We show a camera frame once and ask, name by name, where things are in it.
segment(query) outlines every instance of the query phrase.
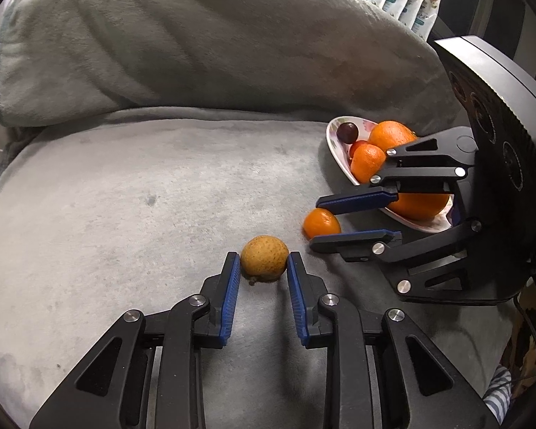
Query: heart-shaped bowl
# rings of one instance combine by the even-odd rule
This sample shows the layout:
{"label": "heart-shaped bowl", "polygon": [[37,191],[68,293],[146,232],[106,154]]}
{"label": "heart-shaped bowl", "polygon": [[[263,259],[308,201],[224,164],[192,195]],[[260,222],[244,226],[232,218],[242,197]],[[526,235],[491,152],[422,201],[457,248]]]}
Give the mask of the heart-shaped bowl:
{"label": "heart-shaped bowl", "polygon": [[[353,176],[352,171],[350,170],[350,145],[343,143],[337,137],[338,127],[344,122],[353,122],[355,125],[357,125],[357,128],[359,129],[358,140],[369,140],[369,134],[377,123],[363,118],[356,118],[355,116],[340,116],[332,119],[326,128],[327,146],[329,147],[330,152],[332,152],[332,156],[336,160],[336,163],[338,163],[339,168],[343,171],[353,185],[359,185],[359,182]],[[451,227],[451,224],[447,219],[447,215],[452,207],[453,199],[449,197],[449,201],[447,202],[446,206],[430,221],[412,221],[407,218],[403,218],[403,216],[399,216],[397,213],[393,213],[387,208],[381,208],[381,211],[408,227],[420,230],[421,232],[426,232],[427,234],[436,234]]]}

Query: yellow-brown fruit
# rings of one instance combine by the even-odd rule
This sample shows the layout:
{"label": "yellow-brown fruit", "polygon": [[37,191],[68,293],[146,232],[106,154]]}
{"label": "yellow-brown fruit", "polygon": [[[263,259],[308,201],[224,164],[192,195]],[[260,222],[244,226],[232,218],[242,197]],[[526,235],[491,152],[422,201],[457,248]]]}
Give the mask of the yellow-brown fruit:
{"label": "yellow-brown fruit", "polygon": [[240,254],[240,266],[250,277],[274,281],[286,271],[288,247],[272,236],[257,236],[248,242]]}

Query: gray cloth surface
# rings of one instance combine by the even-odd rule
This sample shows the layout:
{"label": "gray cloth surface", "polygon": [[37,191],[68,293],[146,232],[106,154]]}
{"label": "gray cloth surface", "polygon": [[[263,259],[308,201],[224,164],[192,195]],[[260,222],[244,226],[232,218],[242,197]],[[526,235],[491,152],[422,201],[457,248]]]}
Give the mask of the gray cloth surface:
{"label": "gray cloth surface", "polygon": [[[227,251],[261,234],[299,250],[308,272],[358,307],[402,308],[482,394],[510,335],[508,305],[401,304],[374,265],[306,251],[304,216],[319,196],[350,186],[324,129],[62,124],[24,149],[0,179],[0,402],[20,427],[124,311],[171,308],[219,272]],[[346,231],[401,228],[380,212],[341,222]],[[242,281],[228,346],[204,352],[207,427],[321,427],[325,361],[296,337],[285,276]]]}
{"label": "gray cloth surface", "polygon": [[363,0],[19,0],[10,8],[0,34],[2,124],[143,106],[326,111],[399,120],[420,135],[447,128],[460,108],[429,45]]}

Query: silver screw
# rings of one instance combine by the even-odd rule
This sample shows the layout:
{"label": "silver screw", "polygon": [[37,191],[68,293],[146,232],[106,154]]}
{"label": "silver screw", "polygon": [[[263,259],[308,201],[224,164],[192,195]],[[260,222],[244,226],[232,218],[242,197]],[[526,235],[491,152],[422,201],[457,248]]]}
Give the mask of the silver screw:
{"label": "silver screw", "polygon": [[390,320],[395,321],[395,322],[399,322],[405,319],[405,313],[397,308],[390,309],[387,312],[387,315],[389,316]]}
{"label": "silver screw", "polygon": [[385,251],[385,245],[381,242],[377,242],[372,246],[372,252],[374,255],[381,255]]}
{"label": "silver screw", "polygon": [[206,298],[201,294],[192,295],[189,297],[189,303],[192,306],[202,306],[206,303]]}
{"label": "silver screw", "polygon": [[473,232],[480,232],[482,229],[482,224],[480,221],[474,220],[470,223],[470,228],[473,230]]}
{"label": "silver screw", "polygon": [[327,306],[336,306],[339,303],[339,297],[334,294],[322,295],[322,303]]}
{"label": "silver screw", "polygon": [[123,315],[125,322],[135,322],[141,317],[141,312],[137,309],[130,309]]}
{"label": "silver screw", "polygon": [[400,294],[407,294],[411,290],[411,282],[404,280],[397,284],[397,291]]}

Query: red fruit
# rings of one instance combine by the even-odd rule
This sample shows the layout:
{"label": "red fruit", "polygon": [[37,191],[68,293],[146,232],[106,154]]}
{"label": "red fruit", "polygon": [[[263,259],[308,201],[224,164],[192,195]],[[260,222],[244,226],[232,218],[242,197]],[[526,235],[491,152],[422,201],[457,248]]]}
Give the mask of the red fruit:
{"label": "red fruit", "polygon": [[356,153],[356,150],[362,145],[365,145],[366,143],[367,143],[367,140],[358,140],[356,143],[350,146],[349,147],[349,159],[353,159],[353,155]]}

